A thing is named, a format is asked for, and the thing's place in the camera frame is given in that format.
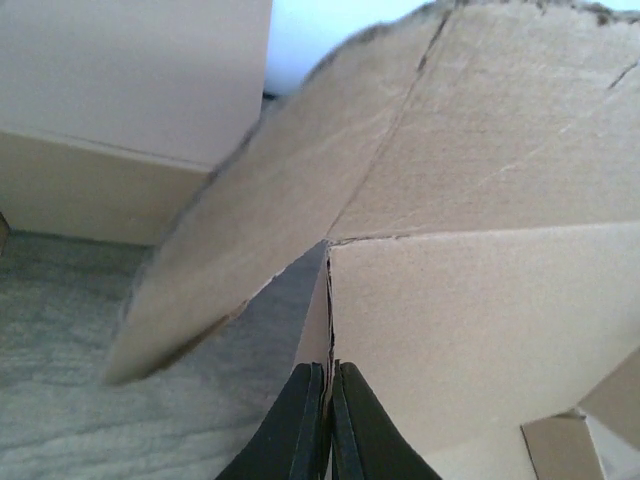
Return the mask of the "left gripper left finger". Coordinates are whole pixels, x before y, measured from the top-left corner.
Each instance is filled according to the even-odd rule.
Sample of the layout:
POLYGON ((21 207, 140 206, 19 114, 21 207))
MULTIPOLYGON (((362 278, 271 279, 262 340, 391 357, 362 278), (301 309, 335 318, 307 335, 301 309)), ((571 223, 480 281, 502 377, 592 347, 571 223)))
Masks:
POLYGON ((265 419, 218 480, 318 479, 325 473, 324 372, 297 365, 265 419))

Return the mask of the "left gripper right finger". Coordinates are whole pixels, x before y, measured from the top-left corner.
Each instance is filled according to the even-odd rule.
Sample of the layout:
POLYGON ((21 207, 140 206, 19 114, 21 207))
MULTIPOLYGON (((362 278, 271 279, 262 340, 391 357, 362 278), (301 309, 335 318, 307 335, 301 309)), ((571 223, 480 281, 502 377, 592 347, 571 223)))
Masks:
POLYGON ((409 445, 351 362, 336 362, 332 389, 332 477, 438 480, 409 445))

